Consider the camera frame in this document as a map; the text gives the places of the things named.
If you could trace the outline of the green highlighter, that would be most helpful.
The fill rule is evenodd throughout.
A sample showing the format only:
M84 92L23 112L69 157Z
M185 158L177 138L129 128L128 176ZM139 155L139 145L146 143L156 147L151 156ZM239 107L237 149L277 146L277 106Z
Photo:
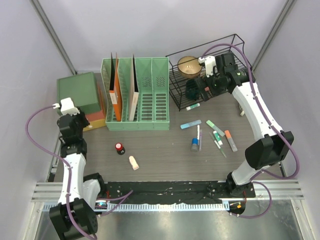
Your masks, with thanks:
M207 120L206 121L206 124L212 128L214 131L217 131L217 133L221 136L221 137L224 137L225 136L225 132L222 131L219 127L217 127L212 121L210 120Z

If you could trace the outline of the drawer box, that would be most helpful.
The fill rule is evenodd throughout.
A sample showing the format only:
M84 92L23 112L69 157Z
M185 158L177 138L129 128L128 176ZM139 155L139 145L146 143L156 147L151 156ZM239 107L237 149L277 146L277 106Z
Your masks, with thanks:
M57 80L57 100L71 98L89 121L84 131L106 126L106 104L93 72L81 73Z

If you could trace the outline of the light blue highlighter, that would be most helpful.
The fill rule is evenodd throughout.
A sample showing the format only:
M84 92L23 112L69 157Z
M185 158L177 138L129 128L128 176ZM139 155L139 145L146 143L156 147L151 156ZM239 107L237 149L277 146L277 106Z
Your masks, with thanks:
M184 129L187 129L187 128L190 128L190 127L194 127L194 126L200 125L201 123L202 123L202 121L200 119L199 120L195 120L195 121L191 121L191 122L182 124L180 126L180 129L184 130Z

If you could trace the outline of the orange folder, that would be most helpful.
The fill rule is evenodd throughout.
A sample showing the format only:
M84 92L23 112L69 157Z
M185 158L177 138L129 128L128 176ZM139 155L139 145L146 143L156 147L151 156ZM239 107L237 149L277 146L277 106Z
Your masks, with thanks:
M119 58L118 54L115 54L115 58L111 55L110 58L110 84L109 84L109 95L111 99L111 103L113 105L113 110L115 114L115 118L118 122L122 120L122 94L121 94L121 87L119 82Z

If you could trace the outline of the white folder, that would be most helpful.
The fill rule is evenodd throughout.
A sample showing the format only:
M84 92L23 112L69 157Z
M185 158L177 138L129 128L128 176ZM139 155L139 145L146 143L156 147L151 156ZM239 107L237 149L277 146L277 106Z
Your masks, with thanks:
M129 90L129 106L128 120L132 122L135 118L136 108L139 99L138 81L135 67L135 56L132 56L130 67L130 90Z

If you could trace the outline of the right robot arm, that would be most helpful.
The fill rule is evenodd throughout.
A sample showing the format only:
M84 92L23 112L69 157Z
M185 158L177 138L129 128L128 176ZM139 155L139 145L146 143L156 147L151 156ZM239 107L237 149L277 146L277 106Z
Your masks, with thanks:
M240 69L234 54L198 58L205 68L205 76L218 88L228 90L244 110L252 128L255 142L244 154L244 162L226 179L226 193L233 198L241 195L250 186L253 177L261 171L282 161L294 141L291 131L283 131L261 99L258 85L250 67Z

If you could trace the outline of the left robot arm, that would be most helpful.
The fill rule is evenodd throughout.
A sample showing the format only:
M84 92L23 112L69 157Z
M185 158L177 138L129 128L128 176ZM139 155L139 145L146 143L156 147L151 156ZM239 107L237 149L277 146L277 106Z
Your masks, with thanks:
M97 238L95 201L106 195L107 188L99 173L84 176L87 143L83 130L88 125L83 113L66 114L57 120L64 172L61 195L57 206L50 208L49 218L61 240Z

